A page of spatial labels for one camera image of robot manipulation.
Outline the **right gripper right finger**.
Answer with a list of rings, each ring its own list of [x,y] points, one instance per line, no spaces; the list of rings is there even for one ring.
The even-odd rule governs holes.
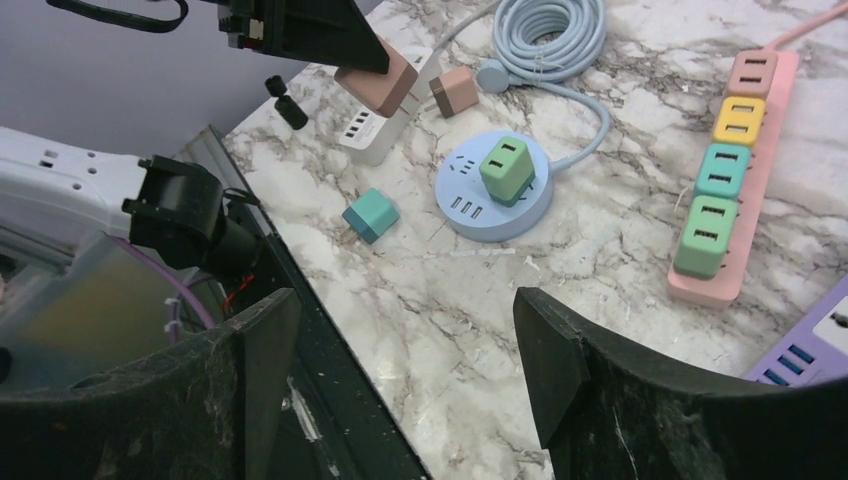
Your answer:
[[[559,479],[843,479],[847,383],[790,388],[705,370],[538,288],[513,316],[540,445]]]

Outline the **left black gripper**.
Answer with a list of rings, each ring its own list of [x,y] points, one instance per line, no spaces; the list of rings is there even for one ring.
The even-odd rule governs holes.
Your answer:
[[[218,0],[228,46],[264,55],[376,74],[389,54],[353,1]]]

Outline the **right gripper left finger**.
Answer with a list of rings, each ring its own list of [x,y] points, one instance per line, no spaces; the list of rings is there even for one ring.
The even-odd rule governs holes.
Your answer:
[[[282,288],[221,326],[64,389],[1,399],[5,479],[263,479],[301,306]]]

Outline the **pink power strip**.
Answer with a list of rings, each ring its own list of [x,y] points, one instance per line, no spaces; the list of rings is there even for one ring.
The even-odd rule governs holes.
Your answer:
[[[752,156],[739,198],[735,200],[738,216],[723,265],[718,274],[708,280],[681,275],[673,270],[672,265],[667,275],[668,290],[672,296],[712,308],[728,307],[738,297],[744,283],[754,234],[800,63],[798,54],[794,52],[760,50],[775,52],[778,62],[770,92],[764,100],[766,113],[760,135],[755,145],[749,148]]]

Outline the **teal plug adapter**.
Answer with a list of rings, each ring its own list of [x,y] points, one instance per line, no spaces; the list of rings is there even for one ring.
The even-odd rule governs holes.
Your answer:
[[[373,244],[400,219],[400,214],[388,197],[370,188],[343,211],[342,218],[361,240]]]
[[[737,200],[751,156],[751,150],[743,145],[711,143],[696,176],[693,196]]]

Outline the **round blue power strip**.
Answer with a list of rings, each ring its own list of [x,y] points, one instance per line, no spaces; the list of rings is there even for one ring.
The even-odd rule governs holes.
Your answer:
[[[516,140],[529,154],[535,177],[516,202],[495,200],[484,185],[481,166],[505,140]],[[531,137],[513,131],[476,135],[453,149],[436,176],[438,207],[456,233],[482,243],[499,243],[520,236],[547,213],[554,197],[548,155]]]

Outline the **green plug adapter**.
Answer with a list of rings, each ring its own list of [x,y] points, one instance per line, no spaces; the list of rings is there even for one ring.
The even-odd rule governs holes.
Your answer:
[[[696,196],[690,205],[673,259],[681,275],[708,280],[721,269],[728,252],[736,218],[735,200],[710,195]]]
[[[479,166],[490,198],[506,207],[515,205],[535,179],[535,167],[527,144],[512,136],[502,137]]]

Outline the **brown pink plug adapter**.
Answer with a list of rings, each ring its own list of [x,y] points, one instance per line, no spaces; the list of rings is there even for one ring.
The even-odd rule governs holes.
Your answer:
[[[736,55],[725,87],[726,96],[765,100],[775,75],[778,55],[767,50],[745,50]]]

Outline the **black table clamp knob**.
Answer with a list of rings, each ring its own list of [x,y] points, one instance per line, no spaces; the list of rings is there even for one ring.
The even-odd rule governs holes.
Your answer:
[[[288,89],[279,75],[268,77],[264,85],[269,95],[275,99],[274,108],[293,130],[300,130],[308,123],[308,116],[297,102],[288,94]]]

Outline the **white power strip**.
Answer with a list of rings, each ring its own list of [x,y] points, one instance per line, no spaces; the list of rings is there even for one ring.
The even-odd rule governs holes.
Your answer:
[[[384,161],[407,124],[415,119],[418,109],[430,98],[429,81],[442,73],[438,56],[432,48],[414,45],[404,49],[402,55],[416,69],[419,77],[401,108],[394,116],[384,118],[362,107],[338,136],[338,145],[353,163],[378,166]]]

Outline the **purple power strip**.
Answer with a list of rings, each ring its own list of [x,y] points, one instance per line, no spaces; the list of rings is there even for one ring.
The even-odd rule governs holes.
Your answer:
[[[744,378],[800,387],[847,376],[847,279],[827,293]]]

